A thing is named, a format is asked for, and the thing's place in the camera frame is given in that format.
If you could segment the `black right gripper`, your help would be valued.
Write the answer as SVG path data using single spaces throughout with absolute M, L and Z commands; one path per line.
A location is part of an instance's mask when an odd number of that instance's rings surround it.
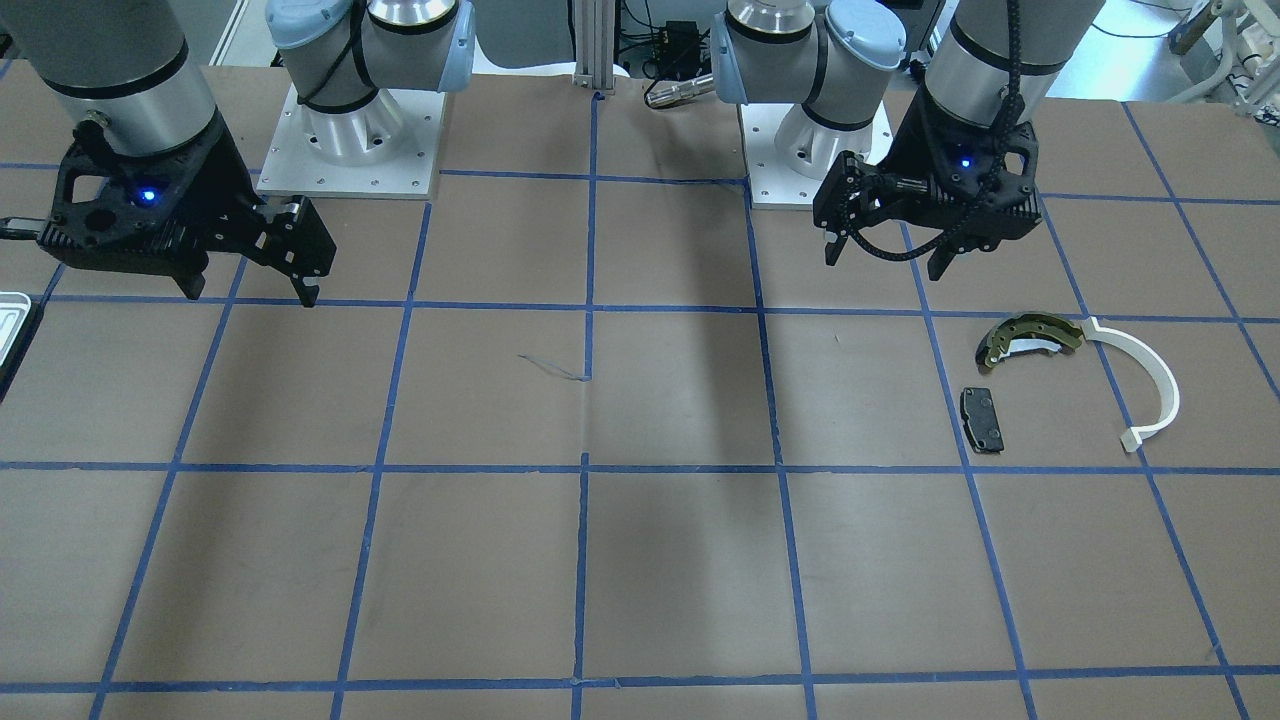
M 227 123 L 214 114 L 178 149 L 128 158 L 108 143 L 91 111 L 73 131 L 37 245 L 68 266 L 172 278 L 189 301 L 206 287 L 211 252 L 238 254 L 285 275 L 302 307 L 315 307 L 337 245 L 312 201 L 268 202 Z

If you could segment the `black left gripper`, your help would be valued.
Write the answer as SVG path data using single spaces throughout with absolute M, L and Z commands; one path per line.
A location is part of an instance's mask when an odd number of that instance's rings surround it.
M 1024 97 L 1000 97 L 989 127 L 947 111 L 925 90 L 916 92 L 878 164 L 842 151 L 817 191 L 813 223 L 824 232 L 824 259 L 835 266 L 849 241 L 874 258 L 905 263 L 927 255 L 929 281 L 940 281 L 964 254 L 995 251 L 1042 220 L 1036 188 L 1038 141 L 1020 117 Z M 863 229 L 901 220 L 938 231 L 910 251 L 888 251 Z

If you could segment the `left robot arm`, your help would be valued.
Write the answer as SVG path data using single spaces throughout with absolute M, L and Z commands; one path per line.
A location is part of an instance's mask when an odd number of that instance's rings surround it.
M 849 242 L 890 263 L 927 256 L 940 279 L 1042 219 L 1032 117 L 1071 59 L 1098 1 L 960 1 L 884 158 L 813 149 L 869 129 L 906 29 L 878 1 L 730 1 L 710 28 L 718 97 L 786 104 L 787 149 L 817 178 L 826 263 Z

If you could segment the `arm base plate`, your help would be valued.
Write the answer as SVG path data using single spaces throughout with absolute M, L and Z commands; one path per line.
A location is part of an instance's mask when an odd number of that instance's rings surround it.
M 809 211 L 822 181 L 842 151 L 879 163 L 892 142 L 883 104 L 869 126 L 851 132 L 815 123 L 799 104 L 739 106 L 751 204 L 767 210 Z
M 365 108 L 326 114 L 298 104 L 289 88 L 256 190 L 274 197 L 428 201 L 448 100 L 384 88 Z

